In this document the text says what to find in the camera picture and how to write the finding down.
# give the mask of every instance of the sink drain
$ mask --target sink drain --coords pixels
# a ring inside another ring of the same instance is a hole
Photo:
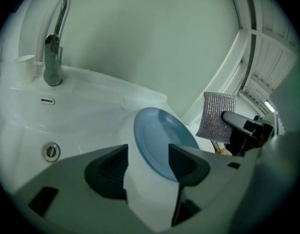
[[[56,143],[46,143],[42,147],[42,155],[46,161],[55,162],[57,159],[59,159],[60,148]]]

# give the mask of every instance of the light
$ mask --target light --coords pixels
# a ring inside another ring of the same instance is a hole
[[[270,105],[270,103],[266,100],[265,101],[265,105],[267,106],[267,108],[269,108],[269,110],[271,111],[271,112],[274,112],[275,111],[275,109]]]

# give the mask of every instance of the white cup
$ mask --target white cup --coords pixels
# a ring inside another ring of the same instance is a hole
[[[14,60],[19,80],[23,86],[30,84],[36,76],[34,59],[34,55],[27,55]]]

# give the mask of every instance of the faucet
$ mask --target faucet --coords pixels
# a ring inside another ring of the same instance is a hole
[[[62,83],[62,71],[61,71],[61,57],[62,47],[60,47],[60,37],[63,27],[63,20],[65,19],[65,13],[70,1],[61,0],[62,5],[59,13],[59,17],[55,26],[55,31],[52,35],[49,35],[45,40],[44,57],[45,57],[45,71],[44,80],[49,86],[58,86]]]

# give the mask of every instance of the plate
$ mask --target plate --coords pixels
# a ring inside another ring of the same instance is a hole
[[[180,120],[154,107],[137,113],[134,137],[146,163],[159,175],[174,182],[177,179],[169,166],[169,144],[199,149],[193,135]]]

